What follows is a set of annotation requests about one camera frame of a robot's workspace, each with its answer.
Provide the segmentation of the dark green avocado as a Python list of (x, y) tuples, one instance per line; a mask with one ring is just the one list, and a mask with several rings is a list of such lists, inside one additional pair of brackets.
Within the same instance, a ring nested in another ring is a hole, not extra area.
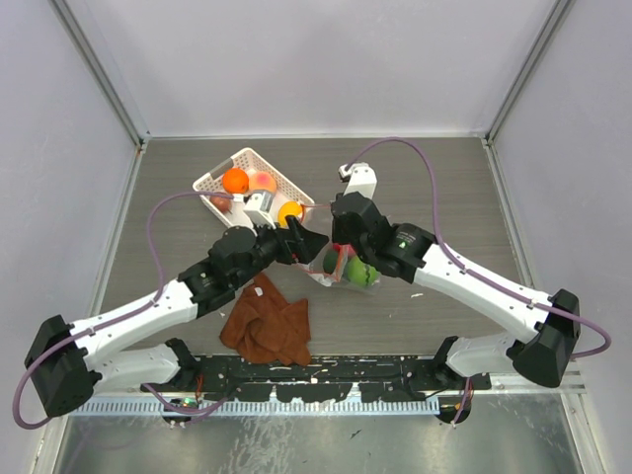
[(325, 253), (325, 256), (322, 262), (322, 267), (323, 267), (323, 272), (326, 275), (333, 275), (337, 272), (339, 257), (340, 257), (340, 252), (335, 249), (330, 249)]

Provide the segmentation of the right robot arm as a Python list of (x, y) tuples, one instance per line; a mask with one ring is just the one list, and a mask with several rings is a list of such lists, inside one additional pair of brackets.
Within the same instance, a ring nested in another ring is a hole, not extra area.
[(427, 230), (390, 223), (358, 192), (337, 195), (331, 212), (334, 241), (352, 246), (380, 274), (441, 292), (504, 328), (493, 336), (445, 339), (434, 357), (438, 385), (453, 389), (467, 377), (510, 370), (543, 387), (561, 384), (581, 334), (574, 293), (549, 295), (499, 276)]

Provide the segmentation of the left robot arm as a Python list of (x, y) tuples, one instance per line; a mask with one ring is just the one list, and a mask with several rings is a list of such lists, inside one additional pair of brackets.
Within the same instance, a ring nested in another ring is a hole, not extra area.
[(273, 263), (311, 263), (328, 241), (296, 218), (285, 228), (230, 227), (205, 259), (161, 281), (155, 294), (72, 323), (59, 315), (46, 319), (27, 353), (23, 379), (33, 383), (49, 419), (97, 393), (132, 385), (189, 390), (198, 379), (198, 362), (182, 341), (138, 351), (132, 345), (222, 308)]

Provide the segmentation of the clear zip top bag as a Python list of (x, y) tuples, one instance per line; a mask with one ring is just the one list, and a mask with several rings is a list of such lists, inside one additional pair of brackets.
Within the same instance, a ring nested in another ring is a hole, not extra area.
[(354, 256), (357, 256), (355, 250), (350, 245), (342, 245), (343, 250), (338, 260), (337, 272), (333, 275), (326, 275), (323, 272), (322, 262), (325, 253), (333, 249), (332, 245), (332, 214), (328, 204), (304, 205), (304, 217), (302, 225), (313, 231), (329, 237), (327, 246), (318, 254), (318, 256), (309, 264), (299, 264), (298, 267), (311, 277), (314, 281), (328, 288), (344, 288), (365, 293), (375, 293), (381, 285), (381, 274), (378, 272), (377, 282), (370, 287), (358, 287), (350, 283), (345, 276), (345, 267), (347, 262)]

